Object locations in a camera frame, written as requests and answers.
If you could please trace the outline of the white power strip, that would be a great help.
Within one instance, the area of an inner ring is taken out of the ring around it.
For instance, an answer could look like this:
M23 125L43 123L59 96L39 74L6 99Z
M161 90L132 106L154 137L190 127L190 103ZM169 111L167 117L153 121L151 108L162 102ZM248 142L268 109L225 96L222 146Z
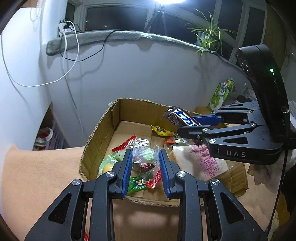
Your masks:
M69 22L60 22L58 25L59 29L59 36L62 37L63 35L71 35L74 34L74 27Z

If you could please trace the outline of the yellow wrapped candy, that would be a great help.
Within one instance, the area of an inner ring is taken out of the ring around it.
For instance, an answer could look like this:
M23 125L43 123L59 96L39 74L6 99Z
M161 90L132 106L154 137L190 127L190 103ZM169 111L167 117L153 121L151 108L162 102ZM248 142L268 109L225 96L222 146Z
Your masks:
M164 129L164 128L161 128L160 126L151 126L152 127L152 130L158 135L158 136L161 136L161 137L171 137L171 132Z

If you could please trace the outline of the grey cloth strip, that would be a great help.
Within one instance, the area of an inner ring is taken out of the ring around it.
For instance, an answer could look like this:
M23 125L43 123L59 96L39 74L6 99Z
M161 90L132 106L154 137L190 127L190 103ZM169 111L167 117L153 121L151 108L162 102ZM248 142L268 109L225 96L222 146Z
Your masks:
M67 44L68 44L68 50L72 50L77 47L77 41L76 36L74 33L66 35L67 37ZM190 48L193 50L201 50L202 48L194 45L189 44L187 42L162 36L162 35L156 35L156 34L150 34L150 33L144 33L139 31L111 31L111 30L102 30L102 31L90 31L90 32L84 32L84 33L78 33L78 44L79 47L82 46L88 46L92 44L98 44L103 42L132 42L132 41L138 41L140 39L147 39L152 42L159 42L159 43L170 43L177 46L182 46L186 48ZM62 47L62 37L56 37L54 39L51 39L47 45L46 45L46 54L48 56L54 56L60 53L60 49L62 50L64 47ZM220 56L215 51L208 51L205 52L211 53L212 55L215 55L219 57L223 62L226 64L233 66L235 69L242 72L239 66L233 64L232 62L226 60L222 56Z

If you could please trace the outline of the brown cardboard box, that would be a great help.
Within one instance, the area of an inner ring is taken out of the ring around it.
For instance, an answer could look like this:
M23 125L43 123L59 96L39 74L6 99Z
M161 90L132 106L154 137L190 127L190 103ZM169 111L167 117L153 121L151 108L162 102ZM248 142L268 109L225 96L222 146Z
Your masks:
M159 126L168 131L177 132L177 128L167 119L162 118L169 108L167 105L148 100L119 98L109 105L87 141L81 161L79 174L85 180L94 180L99 175L99 166L111 150L136 135L149 140L149 147L158 145L163 148L164 138L152 131L151 126ZM234 194L241 197L248 189L245 165L226 161L230 169L218 178ZM169 200L162 187L162 182L155 190L144 190L126 197L129 201L150 205L178 207L178 200Z

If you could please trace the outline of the light green yellow candy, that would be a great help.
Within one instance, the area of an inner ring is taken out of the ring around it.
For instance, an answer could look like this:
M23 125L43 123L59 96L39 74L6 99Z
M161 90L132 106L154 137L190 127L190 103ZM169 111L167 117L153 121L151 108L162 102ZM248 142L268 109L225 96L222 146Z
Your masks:
M124 155L125 151L116 151L106 155L99 166L98 175L111 171L115 163L123 160Z

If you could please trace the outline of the dark green candy packet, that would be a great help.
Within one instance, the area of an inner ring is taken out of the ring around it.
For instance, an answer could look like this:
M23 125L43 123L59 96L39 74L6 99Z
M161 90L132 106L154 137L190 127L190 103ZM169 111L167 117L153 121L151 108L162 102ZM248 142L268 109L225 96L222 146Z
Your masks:
M143 178L141 178L140 176L131 177L129 180L127 194L132 194L132 193L139 192L141 190L146 190L146 189L147 189L147 185Z

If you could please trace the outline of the clear bag of yellow wafers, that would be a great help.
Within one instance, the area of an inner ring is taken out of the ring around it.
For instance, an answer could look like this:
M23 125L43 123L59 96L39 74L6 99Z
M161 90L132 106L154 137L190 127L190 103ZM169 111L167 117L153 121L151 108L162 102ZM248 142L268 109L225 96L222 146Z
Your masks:
M178 164L180 170L185 171L196 179L209 181L227 171L234 165L224 159L210 156L205 144L173 146L171 157Z

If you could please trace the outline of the green snack bag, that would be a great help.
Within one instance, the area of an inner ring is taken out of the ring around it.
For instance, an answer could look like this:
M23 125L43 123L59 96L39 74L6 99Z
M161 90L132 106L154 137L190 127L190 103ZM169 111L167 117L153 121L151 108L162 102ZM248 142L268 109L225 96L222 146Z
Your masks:
M224 82L218 84L207 108L210 111L218 110L226 100L229 93L233 90L234 87L234 79L228 78Z

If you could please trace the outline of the potted spider plant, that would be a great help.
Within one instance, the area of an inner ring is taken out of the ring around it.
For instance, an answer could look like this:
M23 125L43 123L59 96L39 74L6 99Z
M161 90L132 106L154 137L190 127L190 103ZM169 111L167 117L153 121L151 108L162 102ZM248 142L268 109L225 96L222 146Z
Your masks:
M205 21L207 22L207 27L193 27L188 28L190 33L194 33L197 36L197 41L199 42L200 49L197 50L199 56L201 57L204 52L217 53L219 50L222 53L223 50L223 37L226 33L234 33L235 31L229 29L221 29L218 26L218 22L214 21L212 14L208 11L210 20L198 9L195 9L200 13Z

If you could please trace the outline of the clear red-edged candy bag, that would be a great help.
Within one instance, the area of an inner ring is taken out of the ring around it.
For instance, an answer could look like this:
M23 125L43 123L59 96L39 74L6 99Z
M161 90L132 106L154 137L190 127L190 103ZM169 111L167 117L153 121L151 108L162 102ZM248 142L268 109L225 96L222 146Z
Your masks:
M154 150L154 160L151 162L147 162L142 157L142 151L147 148ZM112 152L126 151L128 149L132 152L132 171L135 177L140 176L143 178L147 189L154 190L162 177L159 167L159 146L153 145L148 139L133 135L119 146L112 148Z

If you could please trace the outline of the orange green snack packet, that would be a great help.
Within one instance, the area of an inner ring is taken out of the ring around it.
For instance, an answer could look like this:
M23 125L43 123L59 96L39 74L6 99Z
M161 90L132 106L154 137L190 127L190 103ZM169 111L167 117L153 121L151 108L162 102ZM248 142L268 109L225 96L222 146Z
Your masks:
M187 140L181 138L177 133L171 133L171 136L164 141L164 144L173 145L173 144L184 144Z

